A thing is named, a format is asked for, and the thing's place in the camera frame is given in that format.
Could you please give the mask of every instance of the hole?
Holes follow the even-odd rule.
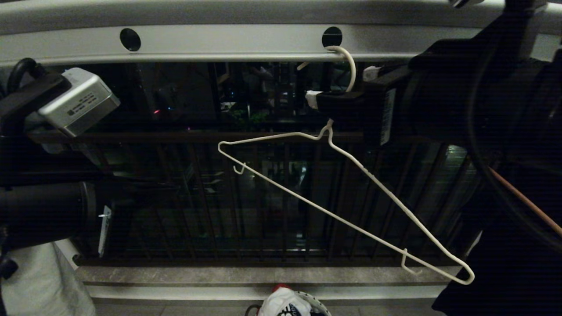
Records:
[[[335,26],[328,28],[324,35],[322,35],[322,45],[326,46],[339,46],[342,43],[342,31]]]
[[[121,44],[132,52],[138,51],[141,47],[141,38],[139,37],[139,34],[131,29],[123,29],[121,34],[119,34],[119,38],[121,39]]]

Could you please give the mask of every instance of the balcony railing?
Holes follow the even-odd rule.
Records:
[[[401,256],[335,222],[251,173],[236,175],[219,141],[268,133],[94,133],[68,139],[38,134],[39,143],[80,150],[107,174],[167,183],[168,198],[116,216],[102,258],[97,238],[78,240],[85,265],[399,265]],[[479,179],[466,152],[444,143],[400,139],[381,151],[361,133],[334,142],[354,154],[454,254],[459,208]],[[451,264],[409,218],[326,140],[274,139],[229,147],[232,155],[339,216],[438,265]]]

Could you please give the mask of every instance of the white wire hanger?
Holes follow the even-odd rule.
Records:
[[[349,61],[350,63],[350,67],[351,67],[351,81],[349,86],[347,87],[346,92],[349,92],[353,89],[353,85],[355,84],[355,77],[356,77],[356,68],[355,68],[355,62],[353,60],[353,57],[351,56],[351,54],[345,50],[342,47],[339,46],[327,46],[326,47],[327,50],[330,51],[336,51],[339,52],[341,54],[343,54],[345,56],[345,58]],[[297,69],[300,70],[302,68],[304,68],[307,65],[307,63],[303,63],[301,64]],[[238,165],[240,165],[242,168],[240,171],[238,171],[236,169],[236,166],[233,166],[234,171],[237,174],[242,174],[246,169],[249,170],[250,172],[254,173],[255,175],[257,175],[258,177],[262,178],[263,180],[266,180],[267,182],[273,184],[274,186],[282,189],[283,191],[289,193],[290,195],[298,198],[299,200],[308,203],[309,205],[315,207],[316,209],[324,212],[325,214],[331,216],[332,218],[336,219],[337,221],[355,229],[356,231],[361,232],[362,234],[382,243],[383,245],[399,252],[400,254],[402,254],[402,267],[404,268],[404,270],[408,271],[409,273],[413,274],[413,275],[418,275],[421,273],[421,271],[419,272],[415,272],[412,269],[408,268],[406,266],[406,257],[412,259],[413,261],[416,261],[426,267],[428,267],[429,269],[455,281],[458,282],[462,285],[469,285],[474,281],[474,272],[472,271],[472,269],[468,266],[468,264],[464,261],[462,261],[461,259],[459,259],[458,257],[456,257],[455,255],[453,255],[452,253],[450,253],[440,242],[439,240],[437,240],[435,238],[434,235],[431,234],[431,232],[420,222],[419,219],[417,219],[417,217],[414,215],[414,213],[412,213],[412,211],[410,211],[406,205],[404,205],[404,203],[402,203],[402,201],[400,201],[400,199],[398,197],[396,197],[387,187],[385,187],[371,172],[369,172],[364,166],[363,164],[361,164],[355,157],[353,157],[353,155],[349,154],[347,151],[339,148],[338,146],[336,146],[333,142],[332,142],[332,138],[334,136],[334,131],[332,129],[332,124],[333,124],[333,120],[329,119],[328,123],[326,124],[326,126],[324,126],[322,128],[322,130],[320,130],[320,133],[317,136],[313,136],[313,135],[309,135],[309,134],[305,134],[305,133],[301,133],[301,132],[293,132],[293,133],[284,133],[284,134],[278,134],[278,135],[273,135],[273,136],[264,136],[264,137],[257,137],[257,138],[250,138],[250,139],[244,139],[241,141],[235,141],[235,142],[227,142],[227,141],[222,141],[218,144],[218,150],[221,154],[225,155],[226,157],[228,157],[229,159],[231,159],[232,161],[236,162]],[[353,161],[353,163],[355,163],[355,165],[357,165],[359,167],[359,169],[361,169],[361,171],[363,171],[375,184],[377,184],[377,186],[379,188],[381,188],[381,190],[386,193],[391,199],[392,201],[394,201],[398,207],[400,209],[402,209],[402,211],[404,213],[406,213],[406,215],[414,222],[414,224],[416,224],[421,231],[423,231],[425,233],[425,235],[427,235],[427,237],[429,237],[429,239],[449,258],[451,258],[454,262],[460,264],[463,268],[466,269],[466,271],[469,274],[469,278],[466,280],[462,280],[459,279],[455,276],[453,276],[450,273],[447,273],[445,271],[443,271],[440,268],[435,267],[432,264],[427,263],[426,261],[419,259],[418,257],[408,253],[408,250],[406,248],[404,249],[400,249],[396,246],[394,246],[393,244],[373,235],[372,233],[362,229],[361,227],[358,227],[354,224],[352,224],[351,222],[341,218],[338,215],[335,215],[334,213],[330,212],[329,210],[321,207],[320,205],[308,200],[307,198],[291,191],[288,188],[285,188],[284,186],[282,186],[281,184],[269,179],[268,177],[264,176],[263,174],[259,173],[258,171],[254,170],[253,168],[250,168],[249,166],[246,165],[245,162],[241,162],[238,159],[234,158],[233,156],[230,156],[229,154],[227,154],[226,152],[224,152],[221,149],[221,145],[238,145],[238,144],[244,144],[244,143],[252,143],[252,142],[259,142],[259,141],[266,141],[268,139],[277,139],[277,138],[285,138],[285,137],[295,137],[295,136],[299,136],[299,137],[305,137],[308,139],[312,139],[313,141],[318,141],[320,140],[323,136],[324,133],[328,131],[328,144],[330,145],[331,148],[333,148],[334,150],[336,150],[337,152],[341,153],[342,155],[346,156],[347,158],[349,158],[351,161]]]

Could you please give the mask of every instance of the gray floor tile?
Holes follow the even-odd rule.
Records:
[[[429,306],[360,306],[359,312],[361,316],[445,316],[445,314],[436,312]]]
[[[98,316],[160,316],[164,306],[96,304]]]
[[[358,306],[326,306],[332,316],[360,316]]]
[[[161,316],[244,316],[246,307],[167,306]]]

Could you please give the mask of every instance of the white label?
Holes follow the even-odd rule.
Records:
[[[98,253],[99,257],[103,257],[103,253],[105,252],[105,243],[107,238],[107,233],[109,232],[109,225],[111,222],[111,209],[107,207],[107,205],[103,208],[103,215],[99,215],[102,218],[102,230],[99,233],[99,245],[98,245]]]
[[[394,101],[396,99],[396,89],[388,90],[384,97],[383,121],[380,129],[380,145],[388,143],[390,140],[390,127],[392,126],[392,113],[394,112]]]

